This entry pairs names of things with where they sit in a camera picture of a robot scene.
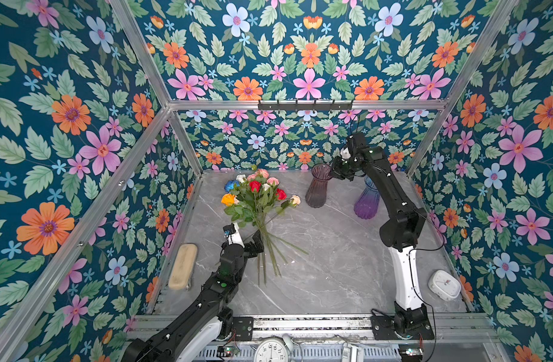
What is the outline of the dark pink ribbed glass vase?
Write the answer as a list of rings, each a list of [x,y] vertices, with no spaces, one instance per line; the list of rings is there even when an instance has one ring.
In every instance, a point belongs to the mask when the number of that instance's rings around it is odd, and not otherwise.
[[[312,168],[313,179],[305,195],[309,207],[321,208],[326,203],[328,185],[332,179],[331,171],[329,164],[318,164]]]

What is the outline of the blue artificial flower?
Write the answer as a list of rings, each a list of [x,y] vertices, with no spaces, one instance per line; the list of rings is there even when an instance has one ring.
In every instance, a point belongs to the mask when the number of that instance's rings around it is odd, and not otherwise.
[[[224,190],[226,193],[230,193],[232,190],[236,189],[240,183],[237,180],[230,180],[226,182]]]

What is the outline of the red artificial rose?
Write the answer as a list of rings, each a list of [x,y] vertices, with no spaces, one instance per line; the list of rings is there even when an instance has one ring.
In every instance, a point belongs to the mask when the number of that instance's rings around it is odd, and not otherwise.
[[[262,184],[257,180],[253,180],[249,183],[250,191],[253,193],[259,193],[261,191],[261,187]]]

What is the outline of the cream white artificial rose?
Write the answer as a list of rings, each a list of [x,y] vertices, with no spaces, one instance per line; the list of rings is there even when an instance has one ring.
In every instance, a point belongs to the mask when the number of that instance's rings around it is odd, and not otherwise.
[[[291,198],[290,198],[290,205],[293,206],[293,207],[297,207],[298,205],[300,205],[301,203],[301,199],[298,195],[293,195]]]

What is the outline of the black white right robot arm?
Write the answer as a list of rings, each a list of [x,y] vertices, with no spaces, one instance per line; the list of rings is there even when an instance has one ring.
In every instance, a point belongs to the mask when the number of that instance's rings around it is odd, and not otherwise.
[[[390,326],[403,339],[435,338],[427,305],[421,298],[416,266],[418,239],[427,213],[404,192],[380,146],[370,146],[361,132],[347,137],[332,162],[331,175],[353,180],[365,175],[375,185],[388,212],[388,221],[379,229],[383,244],[390,249],[397,283],[395,314]]]

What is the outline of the purple blue ribbed glass vase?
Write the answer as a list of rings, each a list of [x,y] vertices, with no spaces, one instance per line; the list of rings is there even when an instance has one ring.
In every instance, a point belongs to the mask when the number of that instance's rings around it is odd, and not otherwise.
[[[371,220],[378,213],[381,195],[368,176],[365,178],[365,188],[353,207],[354,213],[361,219]]]

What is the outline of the bunch of artificial flowers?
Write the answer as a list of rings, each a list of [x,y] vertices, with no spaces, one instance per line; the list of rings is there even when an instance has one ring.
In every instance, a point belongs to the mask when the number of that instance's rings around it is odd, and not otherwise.
[[[224,211],[231,217],[231,222],[240,228],[253,226],[261,232],[264,253],[261,254],[261,260],[258,262],[258,280],[267,282],[269,265],[273,269],[273,274],[281,277],[283,274],[279,262],[287,264],[288,260],[280,250],[280,245],[284,244],[301,253],[306,252],[269,231],[269,224],[274,219],[285,214],[289,209],[296,208],[291,206],[289,201],[293,195],[288,194],[282,188],[279,179],[270,175],[265,169],[258,169],[249,175],[239,174],[233,180],[237,180],[240,185],[230,194],[235,195],[239,203],[230,207],[224,205]],[[262,184],[259,193],[250,191],[249,183],[253,180]]]

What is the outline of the orange yellow artificial rose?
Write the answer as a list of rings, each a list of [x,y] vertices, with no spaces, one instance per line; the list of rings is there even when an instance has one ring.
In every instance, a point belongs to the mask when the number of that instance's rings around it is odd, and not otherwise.
[[[237,197],[230,193],[223,195],[221,202],[226,207],[237,205],[239,203],[239,201],[237,200]]]

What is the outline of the beige oblong pad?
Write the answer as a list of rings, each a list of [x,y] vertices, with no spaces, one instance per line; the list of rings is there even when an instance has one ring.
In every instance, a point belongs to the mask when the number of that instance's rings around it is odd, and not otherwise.
[[[197,255],[198,246],[196,244],[183,244],[179,248],[169,276],[169,289],[180,291],[191,288],[191,278]]]

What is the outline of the white analog alarm clock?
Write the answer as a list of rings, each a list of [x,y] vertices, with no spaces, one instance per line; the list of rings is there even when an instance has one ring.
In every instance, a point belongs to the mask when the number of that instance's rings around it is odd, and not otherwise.
[[[271,337],[260,342],[255,350],[254,362],[292,362],[293,341],[288,335]]]

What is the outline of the white rounded device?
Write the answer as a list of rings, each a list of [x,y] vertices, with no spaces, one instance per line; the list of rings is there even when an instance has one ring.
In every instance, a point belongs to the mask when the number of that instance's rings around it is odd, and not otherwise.
[[[441,300],[452,301],[460,296],[461,284],[445,270],[437,270],[430,277],[428,286]]]

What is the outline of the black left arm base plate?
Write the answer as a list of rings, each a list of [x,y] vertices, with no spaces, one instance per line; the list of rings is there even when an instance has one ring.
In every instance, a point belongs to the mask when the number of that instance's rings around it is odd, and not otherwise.
[[[222,326],[218,341],[236,340],[237,342],[252,341],[255,318],[229,317],[221,318]]]

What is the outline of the black hook rail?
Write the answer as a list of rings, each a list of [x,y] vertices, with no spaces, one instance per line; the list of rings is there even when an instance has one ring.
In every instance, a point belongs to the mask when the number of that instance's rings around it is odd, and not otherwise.
[[[267,111],[344,111],[353,108],[352,101],[337,101],[337,100],[270,100],[258,101],[258,110]]]

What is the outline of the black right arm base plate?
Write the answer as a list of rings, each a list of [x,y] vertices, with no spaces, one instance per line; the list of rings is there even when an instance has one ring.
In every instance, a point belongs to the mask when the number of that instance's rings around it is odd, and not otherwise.
[[[426,317],[406,319],[402,315],[373,315],[371,330],[376,340],[434,340],[435,333]]]

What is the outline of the aluminium front mounting rail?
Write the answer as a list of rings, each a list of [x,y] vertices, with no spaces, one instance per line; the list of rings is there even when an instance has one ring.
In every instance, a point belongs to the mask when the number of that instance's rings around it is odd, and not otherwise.
[[[288,335],[295,339],[346,339],[374,343],[382,341],[414,342],[413,340],[376,340],[371,330],[373,315],[250,315],[255,318],[253,340],[271,336]],[[430,324],[437,342],[446,343],[497,343],[496,330],[483,313],[435,313],[430,314]]]

